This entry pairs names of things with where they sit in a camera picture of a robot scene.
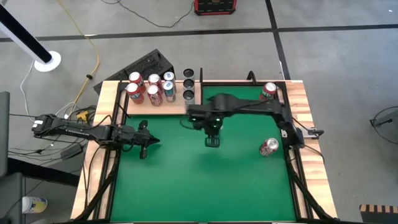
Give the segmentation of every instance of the gray floor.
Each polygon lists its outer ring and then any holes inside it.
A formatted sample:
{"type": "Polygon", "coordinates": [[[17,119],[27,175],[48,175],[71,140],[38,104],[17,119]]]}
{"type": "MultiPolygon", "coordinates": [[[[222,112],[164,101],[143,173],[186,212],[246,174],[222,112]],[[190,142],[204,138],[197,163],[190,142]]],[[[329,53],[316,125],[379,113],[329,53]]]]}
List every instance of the gray floor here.
{"type": "MultiPolygon", "coordinates": [[[[185,14],[190,1],[124,1],[159,24],[170,25],[185,14]]],[[[263,0],[239,0],[230,16],[198,17],[191,12],[172,29],[154,27],[118,5],[99,0],[65,1],[65,6],[85,34],[120,34],[165,30],[265,28],[270,27],[263,0]]],[[[353,26],[394,24],[398,20],[396,1],[369,0],[273,0],[278,27],[353,26]]],[[[78,35],[63,9],[53,0],[8,0],[6,8],[34,35],[78,35]]],[[[361,221],[359,204],[398,205],[398,152],[373,131],[369,119],[388,106],[398,105],[398,32],[396,29],[280,34],[292,79],[304,80],[316,126],[325,130],[320,140],[326,171],[338,216],[361,221]]],[[[185,68],[203,67],[207,79],[239,79],[253,70],[261,79],[282,79],[273,35],[216,34],[180,37],[98,39],[101,66],[95,80],[78,105],[96,104],[91,87],[153,49],[159,49],[174,65],[177,77],[185,68]]],[[[33,69],[25,82],[29,111],[37,115],[54,113],[74,100],[85,75],[95,65],[95,53],[86,40],[45,41],[49,50],[62,55],[62,64],[49,73],[33,69]]],[[[19,85],[31,58],[12,42],[0,43],[0,90],[11,92],[11,111],[25,113],[19,85]]],[[[10,147],[38,149],[46,146],[31,137],[27,118],[11,118],[10,147]]],[[[390,139],[396,131],[381,130],[390,139]]],[[[56,143],[52,148],[62,147],[56,143]]],[[[40,164],[43,161],[20,159],[40,164]]],[[[71,171],[81,167],[81,157],[52,165],[71,171]]],[[[27,182],[27,189],[34,180],[27,182]]],[[[50,207],[27,222],[65,221],[73,205],[75,188],[42,184],[31,195],[47,197],[50,207]]]]}

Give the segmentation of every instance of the red soda can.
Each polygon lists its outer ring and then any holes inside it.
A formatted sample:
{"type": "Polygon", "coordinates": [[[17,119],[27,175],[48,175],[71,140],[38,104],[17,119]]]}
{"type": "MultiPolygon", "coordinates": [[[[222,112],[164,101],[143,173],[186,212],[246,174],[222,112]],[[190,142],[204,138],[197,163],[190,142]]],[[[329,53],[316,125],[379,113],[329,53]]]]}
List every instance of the red soda can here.
{"type": "Polygon", "coordinates": [[[142,76],[138,72],[132,72],[129,75],[129,80],[130,83],[135,83],[138,85],[138,89],[139,91],[141,91],[141,93],[145,93],[145,91],[147,91],[144,80],[142,79],[142,76]]]}
{"type": "Polygon", "coordinates": [[[150,85],[147,92],[152,105],[154,106],[162,105],[163,98],[162,94],[159,91],[159,87],[157,87],[157,85],[150,85]]]}
{"type": "Polygon", "coordinates": [[[276,92],[275,83],[266,83],[261,90],[260,100],[271,100],[276,92]]]}
{"type": "Polygon", "coordinates": [[[264,144],[260,146],[260,154],[267,157],[276,152],[276,150],[278,150],[278,147],[278,140],[274,138],[267,139],[266,141],[264,141],[264,144]]]}
{"type": "Polygon", "coordinates": [[[144,102],[144,94],[138,88],[138,85],[135,83],[130,83],[126,87],[126,91],[128,95],[130,95],[132,101],[135,104],[141,104],[144,102]]]}
{"type": "Polygon", "coordinates": [[[163,94],[162,80],[158,74],[152,74],[148,77],[148,82],[150,85],[155,85],[158,87],[160,94],[163,94]]]}

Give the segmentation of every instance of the wooden shelf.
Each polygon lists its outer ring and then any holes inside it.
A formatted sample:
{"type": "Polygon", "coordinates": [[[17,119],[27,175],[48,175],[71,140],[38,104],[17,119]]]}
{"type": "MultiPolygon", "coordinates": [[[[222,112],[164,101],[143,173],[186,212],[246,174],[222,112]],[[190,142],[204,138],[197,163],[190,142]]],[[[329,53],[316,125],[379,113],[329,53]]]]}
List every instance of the wooden shelf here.
{"type": "MultiPolygon", "coordinates": [[[[129,103],[127,106],[127,114],[139,114],[139,115],[178,115],[185,114],[185,100],[183,94],[183,80],[176,80],[175,86],[177,87],[176,98],[173,103],[169,103],[166,100],[166,96],[163,94],[163,104],[160,106],[153,106],[150,103],[147,93],[144,93],[144,102],[140,105],[135,104],[129,97],[129,103]]],[[[195,104],[200,104],[200,82],[195,81],[195,104]]]]}

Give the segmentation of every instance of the green table surface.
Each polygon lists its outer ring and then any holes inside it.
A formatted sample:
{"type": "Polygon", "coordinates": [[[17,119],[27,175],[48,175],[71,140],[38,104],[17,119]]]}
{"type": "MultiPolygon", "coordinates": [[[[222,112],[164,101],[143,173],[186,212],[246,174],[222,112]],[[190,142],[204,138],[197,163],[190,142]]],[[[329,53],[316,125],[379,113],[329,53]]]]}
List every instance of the green table surface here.
{"type": "MultiPolygon", "coordinates": [[[[261,87],[208,86],[217,93],[258,99],[261,87]]],[[[280,141],[270,116],[237,114],[224,119],[219,148],[205,147],[203,131],[181,127],[181,116],[133,116],[148,120],[160,143],[123,152],[114,193],[112,222],[294,221],[294,206],[283,150],[259,154],[268,138],[280,141]]]]}

